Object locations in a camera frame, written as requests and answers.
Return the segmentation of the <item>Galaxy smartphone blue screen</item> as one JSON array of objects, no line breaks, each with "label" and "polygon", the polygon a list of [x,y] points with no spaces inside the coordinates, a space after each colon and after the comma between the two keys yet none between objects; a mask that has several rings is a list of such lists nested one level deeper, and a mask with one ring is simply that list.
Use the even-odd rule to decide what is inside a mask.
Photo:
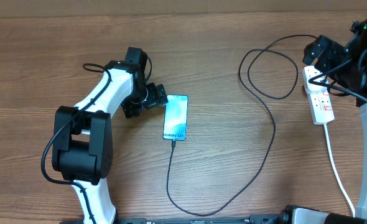
[{"label": "Galaxy smartphone blue screen", "polygon": [[168,95],[165,105],[163,138],[184,141],[187,138],[187,95]]}]

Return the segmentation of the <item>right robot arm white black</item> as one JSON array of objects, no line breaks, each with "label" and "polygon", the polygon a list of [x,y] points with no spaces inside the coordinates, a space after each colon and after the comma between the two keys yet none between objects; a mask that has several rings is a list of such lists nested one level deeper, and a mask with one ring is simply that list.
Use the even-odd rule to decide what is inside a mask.
[{"label": "right robot arm white black", "polygon": [[358,203],[352,216],[288,205],[270,223],[367,223],[367,19],[355,21],[352,39],[342,46],[321,35],[304,49],[302,71],[314,124],[326,126],[333,120],[329,96],[354,96],[363,125],[363,177]]}]

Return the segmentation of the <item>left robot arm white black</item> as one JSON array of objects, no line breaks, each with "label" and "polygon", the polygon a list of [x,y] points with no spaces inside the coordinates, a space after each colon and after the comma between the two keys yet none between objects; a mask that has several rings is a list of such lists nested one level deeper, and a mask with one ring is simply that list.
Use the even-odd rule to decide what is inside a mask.
[{"label": "left robot arm white black", "polygon": [[150,62],[145,51],[129,47],[124,60],[83,64],[102,79],[83,100],[55,113],[41,170],[48,181],[73,187],[84,214],[81,223],[119,222],[106,180],[114,152],[111,120],[118,109],[133,118],[168,102],[163,85],[149,82]]}]

